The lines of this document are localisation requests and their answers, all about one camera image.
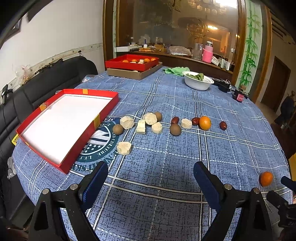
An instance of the green cloth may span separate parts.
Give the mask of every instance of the green cloth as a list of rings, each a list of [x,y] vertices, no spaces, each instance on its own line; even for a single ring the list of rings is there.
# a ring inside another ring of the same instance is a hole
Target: green cloth
[[[190,69],[188,67],[175,67],[175,68],[166,68],[164,69],[165,73],[166,74],[174,74],[174,75],[177,75],[177,76],[184,76],[182,74],[183,71],[190,71]]]

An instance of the blue plaid tablecloth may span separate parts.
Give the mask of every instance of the blue plaid tablecloth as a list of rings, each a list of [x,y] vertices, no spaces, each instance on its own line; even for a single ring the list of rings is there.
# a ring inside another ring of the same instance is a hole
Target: blue plaid tablecloth
[[[263,197],[275,190],[292,201],[292,192],[280,180],[288,176],[288,163],[270,125],[249,100],[239,103],[216,86],[207,91],[189,88],[184,77],[165,74],[163,68],[141,81],[108,76],[106,72],[77,88],[119,93],[120,102],[85,145],[68,175],[53,168],[20,139],[13,152],[18,177],[34,204],[44,188],[64,190],[79,183],[96,163],[108,163],[109,174],[93,207],[86,212],[101,240],[201,240],[216,215],[209,208],[193,176],[193,165],[202,160],[212,174],[236,189],[259,187]],[[129,115],[137,123],[147,112],[163,114],[163,132],[156,135],[147,126],[145,135],[136,128],[121,136],[112,133],[119,118]],[[212,126],[169,133],[174,116],[192,119],[208,116]],[[225,121],[226,131],[219,128]],[[132,143],[130,155],[116,151],[119,141]],[[268,187],[259,185],[259,175],[274,175]],[[276,209],[266,201],[273,228],[279,221]],[[69,237],[76,240],[66,210],[62,215]],[[239,210],[225,240],[231,240]]]

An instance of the pink bottle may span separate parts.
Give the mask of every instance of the pink bottle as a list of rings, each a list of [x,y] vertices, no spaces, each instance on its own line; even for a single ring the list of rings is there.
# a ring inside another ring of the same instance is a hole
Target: pink bottle
[[[202,60],[206,63],[211,63],[213,58],[213,51],[207,51],[204,49],[204,52],[202,54]]]
[[[205,45],[205,50],[209,52],[213,52],[213,47],[209,45]]]

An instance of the pink thermos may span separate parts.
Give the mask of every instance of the pink thermos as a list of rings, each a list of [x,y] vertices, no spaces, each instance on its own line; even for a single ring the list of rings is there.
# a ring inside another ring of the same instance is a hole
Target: pink thermos
[[[202,60],[206,63],[211,63],[213,58],[213,43],[210,41],[207,41],[207,44],[205,45],[203,54],[202,54]]]

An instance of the wooden door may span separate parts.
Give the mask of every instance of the wooden door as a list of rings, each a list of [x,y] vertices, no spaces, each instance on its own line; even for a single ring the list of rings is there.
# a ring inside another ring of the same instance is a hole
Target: wooden door
[[[277,111],[289,81],[291,70],[277,57],[274,57],[274,65],[267,88],[261,103]]]

